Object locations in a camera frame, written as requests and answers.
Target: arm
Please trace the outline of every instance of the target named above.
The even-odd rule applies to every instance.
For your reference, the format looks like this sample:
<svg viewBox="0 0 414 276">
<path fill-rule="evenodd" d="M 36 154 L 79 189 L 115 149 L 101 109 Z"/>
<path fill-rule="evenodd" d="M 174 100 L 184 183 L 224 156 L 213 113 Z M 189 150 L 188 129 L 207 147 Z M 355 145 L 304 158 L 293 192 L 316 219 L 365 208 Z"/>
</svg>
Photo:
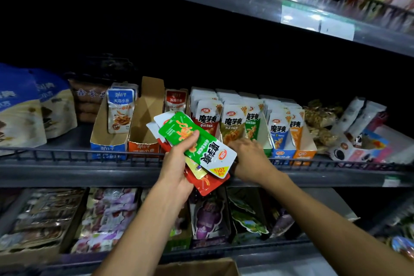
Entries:
<svg viewBox="0 0 414 276">
<path fill-rule="evenodd" d="M 258 143 L 238 140 L 230 147 L 239 159 L 236 176 L 270 192 L 338 275 L 414 275 L 414 265 L 406 258 L 315 200 L 277 170 Z"/>
<path fill-rule="evenodd" d="M 193 146 L 198 136 L 199 132 L 194 132 L 165 156 L 157 183 L 93 276 L 147 276 L 154 273 L 173 224 L 194 187 L 184 177 L 184 151 Z"/>
</svg>

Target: person's right hand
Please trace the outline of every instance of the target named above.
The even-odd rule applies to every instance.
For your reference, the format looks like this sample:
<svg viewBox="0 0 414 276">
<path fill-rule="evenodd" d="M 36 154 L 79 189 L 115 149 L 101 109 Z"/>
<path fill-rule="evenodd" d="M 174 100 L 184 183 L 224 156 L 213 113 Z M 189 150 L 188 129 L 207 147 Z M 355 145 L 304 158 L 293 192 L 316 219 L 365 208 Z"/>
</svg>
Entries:
<svg viewBox="0 0 414 276">
<path fill-rule="evenodd" d="M 256 140 L 242 138 L 230 142 L 229 147 L 237 153 L 238 164 L 234 171 L 237 178 L 261 185 L 268 172 L 277 171 Z"/>
</svg>

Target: person's left arm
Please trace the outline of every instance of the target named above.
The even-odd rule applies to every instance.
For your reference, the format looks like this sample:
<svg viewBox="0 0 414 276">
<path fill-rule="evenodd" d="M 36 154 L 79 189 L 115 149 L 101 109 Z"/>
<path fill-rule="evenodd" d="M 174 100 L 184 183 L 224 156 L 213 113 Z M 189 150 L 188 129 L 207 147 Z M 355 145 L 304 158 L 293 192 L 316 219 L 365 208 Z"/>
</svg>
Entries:
<svg viewBox="0 0 414 276">
<path fill-rule="evenodd" d="M 93 276 L 149 276 L 154 273 L 174 222 L 194 187 L 184 177 L 184 152 L 198 137 L 199 132 L 195 131 L 165 156 L 158 181 Z"/>
</svg>

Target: blue snack bag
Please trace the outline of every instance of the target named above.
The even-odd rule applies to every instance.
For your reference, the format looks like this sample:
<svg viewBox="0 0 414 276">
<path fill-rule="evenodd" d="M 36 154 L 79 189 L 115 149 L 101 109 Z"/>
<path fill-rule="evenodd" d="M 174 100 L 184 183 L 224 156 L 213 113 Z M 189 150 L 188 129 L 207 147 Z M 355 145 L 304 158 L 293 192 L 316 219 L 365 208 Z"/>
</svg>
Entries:
<svg viewBox="0 0 414 276">
<path fill-rule="evenodd" d="M 46 143 L 36 82 L 28 69 L 0 64 L 0 146 L 37 147 Z M 13 151 L 2 151 L 1 155 Z"/>
<path fill-rule="evenodd" d="M 75 102 L 69 82 L 42 69 L 30 69 L 36 81 L 46 138 L 61 136 L 77 127 Z"/>
</svg>

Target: hand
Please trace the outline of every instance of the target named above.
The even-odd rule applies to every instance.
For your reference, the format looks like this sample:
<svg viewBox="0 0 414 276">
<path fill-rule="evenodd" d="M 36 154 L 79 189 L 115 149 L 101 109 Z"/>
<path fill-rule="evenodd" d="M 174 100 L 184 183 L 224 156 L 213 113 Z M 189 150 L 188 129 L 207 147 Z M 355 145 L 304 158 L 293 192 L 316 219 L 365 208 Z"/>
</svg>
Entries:
<svg viewBox="0 0 414 276">
<path fill-rule="evenodd" d="M 262 185 L 269 171 L 277 171 L 256 140 L 242 138 L 230 142 L 229 147 L 237 153 L 238 164 L 234 171 L 237 178 Z"/>
<path fill-rule="evenodd" d="M 161 172 L 158 178 L 159 182 L 164 183 L 173 188 L 174 192 L 182 199 L 183 204 L 188 199 L 194 185 L 189 183 L 184 176 L 185 156 L 184 152 L 193 147 L 200 136 L 199 131 L 183 140 L 181 143 L 173 146 L 171 150 L 165 154 Z"/>
</svg>

